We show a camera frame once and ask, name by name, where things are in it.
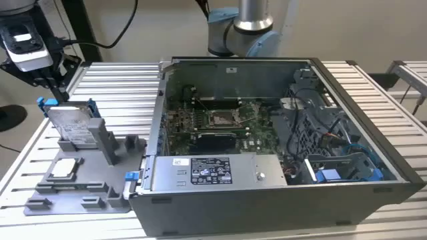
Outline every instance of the slotted metal surface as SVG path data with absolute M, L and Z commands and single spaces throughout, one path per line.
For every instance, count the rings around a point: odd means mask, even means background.
M 421 96 L 427 96 L 427 61 L 395 61 L 389 68 Z
M 391 144 L 427 181 L 427 129 L 399 106 L 357 66 L 324 62 Z M 93 98 L 107 128 L 123 137 L 149 137 L 157 90 L 157 64 L 93 63 L 83 69 L 71 100 Z M 15 239 L 139 239 L 144 230 L 131 211 L 124 214 L 24 216 L 24 203 L 33 193 L 59 151 L 59 134 L 44 120 L 11 170 L 0 182 L 0 236 Z M 205 239 L 427 239 L 427 188 L 404 203 L 381 207 L 356 226 L 336 226 L 263 233 L 188 238 Z

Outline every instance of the blue tab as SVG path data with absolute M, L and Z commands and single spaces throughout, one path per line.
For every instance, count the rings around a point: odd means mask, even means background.
M 140 179 L 140 173 L 137 171 L 128 171 L 124 175 L 127 182 L 136 182 Z
M 45 99 L 44 99 L 43 96 L 40 96 L 40 97 L 37 98 L 37 106 L 39 106 L 39 108 L 40 108 L 40 110 L 41 110 L 41 112 L 43 112 L 44 117 L 47 118 L 47 117 L 48 117 L 48 113 L 47 113 L 47 111 L 45 111 L 45 109 L 44 109 Z
M 100 115 L 99 107 L 96 106 L 96 102 L 92 100 L 92 98 L 88 99 L 87 105 L 92 110 L 93 117 L 100 118 L 101 115 Z
M 381 173 L 381 170 L 379 170 L 377 168 L 373 169 L 372 171 L 372 175 L 367 178 L 367 180 L 371 182 L 371 181 L 380 181 L 383 180 L 383 173 Z
M 315 178 L 317 179 L 317 183 L 325 182 L 325 177 L 323 176 L 321 171 L 317 171 L 317 172 L 315 173 Z
M 55 98 L 49 98 L 45 100 L 44 106 L 56 107 L 59 104 L 60 103 Z
M 329 180 L 339 180 L 341 179 L 339 172 L 336 171 L 336 169 L 323 169 L 320 170 L 323 173 L 323 176 L 325 178 L 327 181 Z

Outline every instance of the power supply label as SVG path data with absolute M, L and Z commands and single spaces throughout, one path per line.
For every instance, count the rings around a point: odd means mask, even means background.
M 232 184 L 232 166 L 229 165 L 229 158 L 192 158 L 191 183 L 193 185 Z

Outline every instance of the open computer tower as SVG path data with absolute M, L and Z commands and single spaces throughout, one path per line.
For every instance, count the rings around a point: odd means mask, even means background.
M 175 57 L 139 178 L 148 236 L 357 224 L 424 186 L 316 58 Z

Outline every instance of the gray 3d printed holder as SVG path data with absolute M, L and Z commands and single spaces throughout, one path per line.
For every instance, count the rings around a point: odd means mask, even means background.
M 96 143 L 84 149 L 69 141 L 57 141 L 60 151 L 25 203 L 27 216 L 131 210 L 123 197 L 124 176 L 140 169 L 145 140 L 137 135 L 116 140 L 103 118 L 89 120 L 88 130 Z

